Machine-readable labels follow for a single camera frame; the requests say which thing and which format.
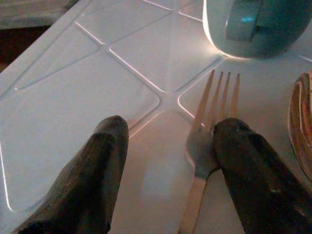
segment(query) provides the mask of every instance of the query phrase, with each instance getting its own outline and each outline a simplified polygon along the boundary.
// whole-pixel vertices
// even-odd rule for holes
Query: teal cup
[[[287,50],[311,17],[312,0],[204,0],[203,26],[225,55],[260,59]]]

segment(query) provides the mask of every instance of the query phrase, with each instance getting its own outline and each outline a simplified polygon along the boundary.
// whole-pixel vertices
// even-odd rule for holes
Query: fork
[[[205,127],[203,127],[201,123],[206,109],[207,99],[209,96],[214,73],[215,71],[212,70],[200,100],[191,130],[186,140],[186,154],[189,162],[194,168],[194,177],[187,199],[187,204],[180,221],[178,234],[193,234],[195,232],[197,217],[200,211],[203,194],[206,187],[206,181],[212,172],[219,169],[216,158],[212,152],[213,127],[217,122],[225,119],[226,116],[225,107],[229,89],[230,73],[227,75],[224,86],[218,118],[215,116],[215,113],[223,72],[220,74],[212,104],[208,113],[207,122]],[[239,80],[240,74],[237,74],[228,117],[234,117],[236,114]]]

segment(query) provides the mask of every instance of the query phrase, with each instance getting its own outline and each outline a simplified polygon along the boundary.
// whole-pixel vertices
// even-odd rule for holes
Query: white table
[[[312,69],[312,26],[277,57],[235,60],[206,39],[201,2],[80,0],[0,74],[0,233],[34,211],[115,114],[131,138],[110,233],[175,233],[193,174],[184,143],[212,69],[241,74],[238,117],[308,184],[287,114],[294,82]],[[221,171],[209,178],[196,233],[243,233]]]

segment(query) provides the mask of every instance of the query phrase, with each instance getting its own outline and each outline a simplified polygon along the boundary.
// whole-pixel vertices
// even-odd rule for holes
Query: fork tine
[[[224,91],[223,91],[223,96],[222,96],[222,101],[221,101],[221,107],[220,107],[220,112],[219,112],[219,117],[218,117],[218,122],[222,121],[225,119],[225,106],[226,106],[226,98],[228,96],[228,89],[229,89],[229,82],[230,82],[230,73],[228,73],[228,77],[226,79],[226,83],[224,86]]]
[[[232,102],[231,102],[231,109],[229,113],[229,117],[235,117],[236,110],[237,110],[237,101],[238,101],[238,92],[239,92],[239,80],[240,80],[240,74],[237,74],[234,92],[232,96]]]
[[[211,107],[208,113],[208,119],[207,119],[207,123],[206,123],[206,129],[209,132],[211,129],[211,124],[213,123],[213,119],[215,118],[215,107],[216,107],[216,103],[218,101],[218,95],[219,95],[219,90],[220,90],[220,86],[221,86],[221,81],[222,81],[222,77],[223,77],[223,72],[221,72],[220,77],[219,77],[219,81],[218,81],[218,85],[216,87],[215,93],[214,93],[214,98],[213,101],[211,103]]]
[[[192,130],[197,131],[200,128],[201,121],[203,119],[204,112],[206,109],[207,99],[208,99],[208,95],[209,95],[209,91],[210,91],[211,83],[213,81],[214,74],[215,74],[215,71],[212,70],[209,76],[209,80],[206,84],[205,90],[203,92],[203,96],[201,97],[199,106],[197,108],[196,115],[192,124]]]

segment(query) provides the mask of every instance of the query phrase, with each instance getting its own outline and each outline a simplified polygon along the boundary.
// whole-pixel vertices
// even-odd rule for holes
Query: fork handle
[[[214,149],[246,234],[312,233],[312,196],[263,136],[229,118]]]
[[[178,234],[193,234],[195,232],[197,217],[205,192],[207,179],[208,176],[205,179],[194,175]]]

